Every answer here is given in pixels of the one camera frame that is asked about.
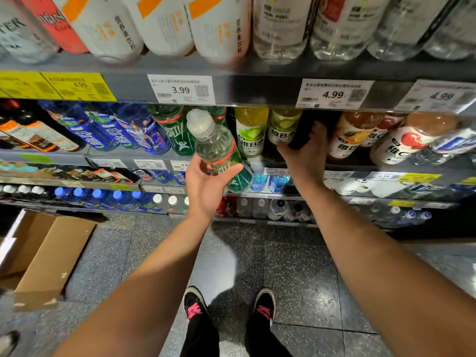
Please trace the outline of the white price tag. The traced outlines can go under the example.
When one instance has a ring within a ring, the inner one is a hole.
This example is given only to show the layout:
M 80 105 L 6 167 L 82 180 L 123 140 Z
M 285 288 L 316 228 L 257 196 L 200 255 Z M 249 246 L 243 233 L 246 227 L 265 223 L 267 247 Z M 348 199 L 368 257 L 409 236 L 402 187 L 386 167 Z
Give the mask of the white price tag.
M 162 104 L 216 106 L 211 76 L 147 75 Z
M 375 81 L 304 78 L 296 108 L 358 110 Z
M 398 112 L 460 113 L 476 101 L 476 83 L 419 79 L 394 107 Z

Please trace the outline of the clear bottle with grey label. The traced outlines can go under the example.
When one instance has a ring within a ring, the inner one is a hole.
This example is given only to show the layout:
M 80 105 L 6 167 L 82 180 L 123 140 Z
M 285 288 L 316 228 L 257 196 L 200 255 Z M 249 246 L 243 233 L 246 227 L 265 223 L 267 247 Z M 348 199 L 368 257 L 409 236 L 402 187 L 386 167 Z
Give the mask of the clear bottle with grey label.
M 25 64 L 43 64 L 61 47 L 20 0 L 0 0 L 0 46 Z

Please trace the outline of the white bottle with orange label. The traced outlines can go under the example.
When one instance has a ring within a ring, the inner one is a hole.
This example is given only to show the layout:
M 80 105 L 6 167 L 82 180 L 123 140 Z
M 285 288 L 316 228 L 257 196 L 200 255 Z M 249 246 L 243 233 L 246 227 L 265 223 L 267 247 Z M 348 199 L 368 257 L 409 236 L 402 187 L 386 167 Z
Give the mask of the white bottle with orange label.
M 108 64 L 136 60 L 144 42 L 122 0 L 52 0 L 89 52 Z
M 212 64 L 232 65 L 251 41 L 253 0 L 185 0 L 198 53 Z
M 194 49 L 185 0 L 122 0 L 147 48 L 162 57 L 186 56 Z

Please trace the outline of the dark bottle with orange label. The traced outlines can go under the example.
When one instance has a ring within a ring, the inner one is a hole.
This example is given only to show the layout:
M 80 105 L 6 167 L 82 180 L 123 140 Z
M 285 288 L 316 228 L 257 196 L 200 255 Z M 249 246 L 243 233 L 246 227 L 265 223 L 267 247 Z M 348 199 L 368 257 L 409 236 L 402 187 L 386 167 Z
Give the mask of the dark bottle with orange label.
M 12 118 L 0 115 L 0 132 L 9 136 L 10 142 L 21 149 L 33 149 L 27 130 Z
M 55 121 L 34 100 L 0 99 L 0 111 L 60 149 L 75 152 L 86 147 L 84 141 Z

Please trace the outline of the clear bottle with blue label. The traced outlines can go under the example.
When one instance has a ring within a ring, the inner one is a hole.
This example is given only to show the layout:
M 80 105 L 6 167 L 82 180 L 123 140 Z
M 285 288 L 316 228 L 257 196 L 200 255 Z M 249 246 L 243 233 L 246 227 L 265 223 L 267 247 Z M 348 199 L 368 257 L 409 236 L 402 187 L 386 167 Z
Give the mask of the clear bottle with blue label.
M 409 158 L 416 166 L 439 166 L 476 148 L 476 124 L 461 127 Z

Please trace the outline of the row of blue cap bottles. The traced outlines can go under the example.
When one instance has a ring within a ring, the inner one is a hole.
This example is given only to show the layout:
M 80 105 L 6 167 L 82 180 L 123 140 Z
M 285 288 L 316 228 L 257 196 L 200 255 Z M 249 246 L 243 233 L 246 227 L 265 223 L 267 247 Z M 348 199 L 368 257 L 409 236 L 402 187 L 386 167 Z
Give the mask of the row of blue cap bottles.
M 162 195 L 158 195 L 158 202 L 155 202 L 155 194 L 150 192 L 57 187 L 53 195 L 69 205 L 87 209 L 167 213 Z

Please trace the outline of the clear bottle with red label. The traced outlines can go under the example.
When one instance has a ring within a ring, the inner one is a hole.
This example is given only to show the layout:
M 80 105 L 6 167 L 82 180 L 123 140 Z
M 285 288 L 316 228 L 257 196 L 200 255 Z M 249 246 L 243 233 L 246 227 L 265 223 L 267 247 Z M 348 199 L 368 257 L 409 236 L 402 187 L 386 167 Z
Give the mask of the clear bottle with red label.
M 390 0 L 319 0 L 310 48 L 320 60 L 358 57 L 375 33 Z

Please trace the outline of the person's left forearm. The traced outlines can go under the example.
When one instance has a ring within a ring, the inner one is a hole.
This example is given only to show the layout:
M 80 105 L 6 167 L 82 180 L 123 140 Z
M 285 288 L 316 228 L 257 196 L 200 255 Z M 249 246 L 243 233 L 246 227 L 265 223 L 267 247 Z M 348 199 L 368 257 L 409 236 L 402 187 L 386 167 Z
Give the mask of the person's left forearm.
M 214 216 L 190 210 L 51 357 L 158 357 Z

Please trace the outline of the green drink bottle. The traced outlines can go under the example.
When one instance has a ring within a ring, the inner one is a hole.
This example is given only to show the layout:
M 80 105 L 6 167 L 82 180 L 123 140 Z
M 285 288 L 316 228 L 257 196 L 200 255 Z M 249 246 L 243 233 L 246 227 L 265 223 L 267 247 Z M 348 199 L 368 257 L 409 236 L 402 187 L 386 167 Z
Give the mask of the green drink bottle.
M 207 111 L 216 124 L 228 127 L 227 125 L 227 107 L 222 106 L 203 106 L 203 110 Z
M 172 149 L 180 156 L 195 153 L 195 138 L 187 129 L 183 105 L 147 104 L 147 109 L 168 137 Z

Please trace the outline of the group of clear drink bottles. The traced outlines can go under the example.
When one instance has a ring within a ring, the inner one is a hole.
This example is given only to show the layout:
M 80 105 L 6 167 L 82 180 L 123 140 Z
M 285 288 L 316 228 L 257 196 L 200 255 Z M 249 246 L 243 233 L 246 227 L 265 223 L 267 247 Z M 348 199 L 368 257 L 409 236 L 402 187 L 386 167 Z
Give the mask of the group of clear drink bottles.
M 291 223 L 316 223 L 309 206 L 300 200 L 223 197 L 216 215 Z

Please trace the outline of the person's left hand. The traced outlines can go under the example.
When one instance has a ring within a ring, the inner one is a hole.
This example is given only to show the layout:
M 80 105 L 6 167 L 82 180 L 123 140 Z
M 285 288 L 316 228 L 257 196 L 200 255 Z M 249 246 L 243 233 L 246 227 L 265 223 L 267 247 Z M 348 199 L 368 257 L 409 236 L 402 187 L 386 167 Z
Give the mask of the person's left hand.
M 204 165 L 201 157 L 194 154 L 186 171 L 186 186 L 189 214 L 210 223 L 216 215 L 227 184 L 219 184 L 217 175 L 211 176 L 204 173 L 202 171 Z

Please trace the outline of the yellow-green vitamin drink bottle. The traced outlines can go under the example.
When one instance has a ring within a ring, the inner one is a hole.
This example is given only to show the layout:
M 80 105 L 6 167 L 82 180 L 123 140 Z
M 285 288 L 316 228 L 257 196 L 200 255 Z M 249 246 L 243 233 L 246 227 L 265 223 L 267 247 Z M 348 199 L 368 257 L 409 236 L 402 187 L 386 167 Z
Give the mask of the yellow-green vitamin drink bottle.
M 289 144 L 297 131 L 302 109 L 271 109 L 268 119 L 268 139 L 273 145 Z
M 268 107 L 235 107 L 238 149 L 245 159 L 262 154 L 268 124 Z

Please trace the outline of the person's right forearm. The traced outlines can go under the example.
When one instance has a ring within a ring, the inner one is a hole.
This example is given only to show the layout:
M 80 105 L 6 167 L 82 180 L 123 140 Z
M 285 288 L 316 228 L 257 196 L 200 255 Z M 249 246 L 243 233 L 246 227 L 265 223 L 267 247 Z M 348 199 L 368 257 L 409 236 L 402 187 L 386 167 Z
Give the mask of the person's right forearm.
M 293 179 L 345 284 L 394 357 L 476 357 L 476 299 L 321 181 Z

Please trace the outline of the brown cardboard box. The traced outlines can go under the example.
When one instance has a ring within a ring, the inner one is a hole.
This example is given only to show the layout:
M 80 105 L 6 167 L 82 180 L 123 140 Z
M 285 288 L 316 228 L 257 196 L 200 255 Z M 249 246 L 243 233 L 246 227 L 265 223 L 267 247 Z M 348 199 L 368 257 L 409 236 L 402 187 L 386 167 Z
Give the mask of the brown cardboard box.
M 14 312 L 56 308 L 98 222 L 22 209 L 0 236 L 0 289 Z

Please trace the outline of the person's right black shoe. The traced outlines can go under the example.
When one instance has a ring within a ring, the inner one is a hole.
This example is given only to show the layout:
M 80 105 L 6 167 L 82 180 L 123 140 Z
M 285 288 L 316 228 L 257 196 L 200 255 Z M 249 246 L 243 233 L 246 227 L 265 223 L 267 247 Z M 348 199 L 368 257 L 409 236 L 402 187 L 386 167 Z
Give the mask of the person's right black shoe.
M 265 322 L 267 328 L 271 328 L 276 314 L 276 300 L 273 291 L 262 288 L 255 299 L 252 317 L 258 317 L 259 321 Z

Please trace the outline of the person's right leg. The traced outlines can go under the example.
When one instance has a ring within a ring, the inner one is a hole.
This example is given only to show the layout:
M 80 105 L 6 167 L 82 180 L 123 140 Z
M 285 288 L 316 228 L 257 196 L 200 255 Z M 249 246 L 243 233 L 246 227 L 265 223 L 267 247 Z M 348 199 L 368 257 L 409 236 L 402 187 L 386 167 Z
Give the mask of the person's right leg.
M 254 312 L 246 325 L 245 348 L 249 357 L 293 357 L 270 330 L 270 320 Z

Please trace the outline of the orange fruit drink bottle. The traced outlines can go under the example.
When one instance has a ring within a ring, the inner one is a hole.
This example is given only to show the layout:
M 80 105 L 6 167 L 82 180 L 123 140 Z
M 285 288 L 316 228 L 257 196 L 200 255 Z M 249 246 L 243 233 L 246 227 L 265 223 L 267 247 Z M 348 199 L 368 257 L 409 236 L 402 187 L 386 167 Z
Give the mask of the orange fruit drink bottle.
M 334 128 L 327 155 L 345 159 L 366 140 L 385 113 L 344 111 Z

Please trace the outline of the person's right hand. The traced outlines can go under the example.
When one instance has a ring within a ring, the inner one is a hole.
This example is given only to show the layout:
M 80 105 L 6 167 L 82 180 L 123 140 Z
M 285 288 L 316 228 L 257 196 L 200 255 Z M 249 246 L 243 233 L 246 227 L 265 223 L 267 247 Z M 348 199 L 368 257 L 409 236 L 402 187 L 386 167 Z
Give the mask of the person's right hand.
M 298 192 L 305 200 L 324 188 L 327 128 L 320 121 L 315 121 L 308 136 L 308 142 L 297 150 L 298 156 L 285 161 Z

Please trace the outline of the green bottle with white cap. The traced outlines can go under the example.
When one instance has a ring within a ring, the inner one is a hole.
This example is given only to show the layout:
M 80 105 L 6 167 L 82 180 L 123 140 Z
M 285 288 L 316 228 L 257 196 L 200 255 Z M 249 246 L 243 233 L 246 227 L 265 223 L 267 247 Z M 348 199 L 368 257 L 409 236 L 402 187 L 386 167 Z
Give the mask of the green bottle with white cap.
M 209 112 L 191 109 L 187 113 L 187 129 L 195 137 L 196 153 L 202 159 L 200 168 L 206 175 L 221 174 L 244 163 L 230 130 L 215 123 Z

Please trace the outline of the clear bottle with white label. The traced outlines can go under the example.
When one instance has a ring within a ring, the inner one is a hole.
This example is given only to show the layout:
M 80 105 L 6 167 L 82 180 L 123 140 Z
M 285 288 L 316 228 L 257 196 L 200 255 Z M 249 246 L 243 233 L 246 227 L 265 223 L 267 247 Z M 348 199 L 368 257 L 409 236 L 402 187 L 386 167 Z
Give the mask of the clear bottle with white label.
M 253 0 L 253 48 L 270 64 L 288 64 L 305 50 L 319 0 Z

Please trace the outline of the person's left black shoe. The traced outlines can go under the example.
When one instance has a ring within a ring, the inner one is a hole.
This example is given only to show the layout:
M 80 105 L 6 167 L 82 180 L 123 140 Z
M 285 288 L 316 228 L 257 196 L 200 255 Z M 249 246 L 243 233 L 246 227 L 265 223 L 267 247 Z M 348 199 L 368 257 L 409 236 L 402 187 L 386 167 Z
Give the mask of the person's left black shoe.
M 190 322 L 195 316 L 210 317 L 204 297 L 197 287 L 188 286 L 182 300 L 188 322 Z

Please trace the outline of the row of clear capped bottles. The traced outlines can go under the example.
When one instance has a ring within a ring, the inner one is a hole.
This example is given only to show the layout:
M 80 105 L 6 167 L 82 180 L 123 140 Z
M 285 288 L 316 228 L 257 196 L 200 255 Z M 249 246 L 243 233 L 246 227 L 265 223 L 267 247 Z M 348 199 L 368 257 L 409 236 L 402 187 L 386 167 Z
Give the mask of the row of clear capped bottles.
M 370 208 L 366 217 L 379 228 L 398 229 L 421 225 L 433 216 L 421 209 L 374 206 Z

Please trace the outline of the person's leg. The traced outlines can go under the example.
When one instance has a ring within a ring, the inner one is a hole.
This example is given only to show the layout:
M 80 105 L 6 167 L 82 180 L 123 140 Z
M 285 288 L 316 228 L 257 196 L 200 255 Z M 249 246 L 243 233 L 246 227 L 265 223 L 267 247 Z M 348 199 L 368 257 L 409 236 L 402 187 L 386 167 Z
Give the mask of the person's leg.
M 254 312 L 246 325 L 245 348 L 249 357 L 293 357 L 270 330 L 270 320 Z
M 205 311 L 189 319 L 180 357 L 219 357 L 219 334 Z

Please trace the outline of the small blue label bottle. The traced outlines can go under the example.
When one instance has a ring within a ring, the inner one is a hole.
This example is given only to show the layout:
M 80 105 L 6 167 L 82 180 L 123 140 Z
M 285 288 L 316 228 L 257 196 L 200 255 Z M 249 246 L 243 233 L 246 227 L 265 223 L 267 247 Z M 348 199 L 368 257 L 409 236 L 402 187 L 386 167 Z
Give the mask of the small blue label bottle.
M 289 175 L 270 175 L 269 191 L 273 194 L 283 194 L 291 177 Z
M 266 174 L 253 174 L 250 189 L 253 192 L 261 193 L 268 183 L 268 178 L 269 175 Z

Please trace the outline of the clear water bottle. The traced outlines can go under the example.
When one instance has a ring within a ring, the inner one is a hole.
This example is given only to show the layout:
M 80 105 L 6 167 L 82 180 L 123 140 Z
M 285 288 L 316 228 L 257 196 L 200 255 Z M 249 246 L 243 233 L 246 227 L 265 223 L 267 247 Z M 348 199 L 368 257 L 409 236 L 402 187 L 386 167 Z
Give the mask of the clear water bottle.
M 366 49 L 381 61 L 416 56 L 460 0 L 391 0 Z
M 462 0 L 423 50 L 442 60 L 476 57 L 476 0 Z

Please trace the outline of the blue sports drink bottle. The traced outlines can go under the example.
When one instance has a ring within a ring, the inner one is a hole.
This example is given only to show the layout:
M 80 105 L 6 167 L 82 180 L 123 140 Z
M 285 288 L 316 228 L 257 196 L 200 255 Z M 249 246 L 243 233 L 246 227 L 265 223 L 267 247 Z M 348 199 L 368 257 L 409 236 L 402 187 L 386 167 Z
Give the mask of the blue sports drink bottle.
M 64 100 L 38 100 L 41 108 L 67 130 L 98 151 L 108 152 L 116 149 L 119 142 L 86 115 L 81 102 Z
M 117 103 L 85 102 L 83 107 L 86 115 L 124 148 L 138 149 L 140 147 L 134 137 L 116 119 Z
M 169 139 L 145 104 L 111 103 L 110 108 L 118 123 L 148 154 L 163 155 L 170 150 Z

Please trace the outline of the person's left leg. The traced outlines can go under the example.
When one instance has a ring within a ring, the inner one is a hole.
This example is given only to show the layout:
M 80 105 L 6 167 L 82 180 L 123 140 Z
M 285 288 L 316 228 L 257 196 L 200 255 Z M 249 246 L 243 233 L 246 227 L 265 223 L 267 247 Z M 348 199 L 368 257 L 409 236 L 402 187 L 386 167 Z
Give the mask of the person's left leg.
M 180 357 L 219 357 L 219 334 L 205 311 L 189 319 Z

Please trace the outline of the row of white cap bottles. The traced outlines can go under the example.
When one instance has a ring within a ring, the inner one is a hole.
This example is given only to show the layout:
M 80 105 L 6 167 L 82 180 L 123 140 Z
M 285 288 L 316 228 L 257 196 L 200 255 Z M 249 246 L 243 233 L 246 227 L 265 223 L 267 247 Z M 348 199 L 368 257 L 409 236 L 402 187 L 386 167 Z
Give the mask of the row of white cap bottles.
M 0 198 L 38 202 L 48 200 L 50 195 L 43 186 L 5 184 L 0 185 Z

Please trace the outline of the row of colourful label bottles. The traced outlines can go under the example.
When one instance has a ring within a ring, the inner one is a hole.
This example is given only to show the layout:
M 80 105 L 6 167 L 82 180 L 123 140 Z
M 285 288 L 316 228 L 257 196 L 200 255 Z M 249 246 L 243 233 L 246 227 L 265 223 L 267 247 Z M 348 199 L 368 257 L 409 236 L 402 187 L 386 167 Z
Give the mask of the row of colourful label bottles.
M 138 183 L 139 177 L 123 168 L 94 168 L 58 164 L 28 164 L 0 161 L 0 177 L 67 181 L 95 181 L 115 184 Z

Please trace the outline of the yellow price tag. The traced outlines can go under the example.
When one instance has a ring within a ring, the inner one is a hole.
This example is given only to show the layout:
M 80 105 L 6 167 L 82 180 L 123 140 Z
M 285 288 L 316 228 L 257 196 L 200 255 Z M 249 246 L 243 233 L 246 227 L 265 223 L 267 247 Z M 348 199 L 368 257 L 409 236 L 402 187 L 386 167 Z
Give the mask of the yellow price tag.
M 0 89 L 17 99 L 63 100 L 40 72 L 0 71 Z
M 100 73 L 40 72 L 64 100 L 117 102 Z

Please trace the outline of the person's black shoe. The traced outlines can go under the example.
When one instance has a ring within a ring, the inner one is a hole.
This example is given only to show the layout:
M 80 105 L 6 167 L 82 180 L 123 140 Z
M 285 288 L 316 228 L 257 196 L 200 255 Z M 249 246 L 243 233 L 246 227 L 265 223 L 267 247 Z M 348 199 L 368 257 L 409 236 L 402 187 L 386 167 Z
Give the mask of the person's black shoe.
M 262 288 L 255 299 L 252 317 L 258 317 L 259 321 L 265 322 L 267 328 L 271 328 L 276 314 L 276 300 L 273 291 Z
M 188 286 L 182 300 L 188 322 L 190 322 L 195 316 L 210 317 L 204 297 L 197 287 Z

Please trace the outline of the red fruit drink bottle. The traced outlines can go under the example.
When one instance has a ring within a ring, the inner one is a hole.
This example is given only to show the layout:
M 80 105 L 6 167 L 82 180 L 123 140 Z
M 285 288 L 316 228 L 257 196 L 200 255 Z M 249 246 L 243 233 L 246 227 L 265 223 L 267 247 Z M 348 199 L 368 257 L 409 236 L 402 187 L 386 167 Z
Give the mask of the red fruit drink bottle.
M 454 113 L 411 113 L 402 126 L 389 132 L 371 148 L 370 159 L 377 166 L 399 164 L 455 130 L 457 125 L 458 117 Z
M 398 128 L 405 120 L 406 113 L 387 112 L 383 119 L 372 129 L 368 137 L 359 145 L 360 148 L 370 148 L 390 131 Z

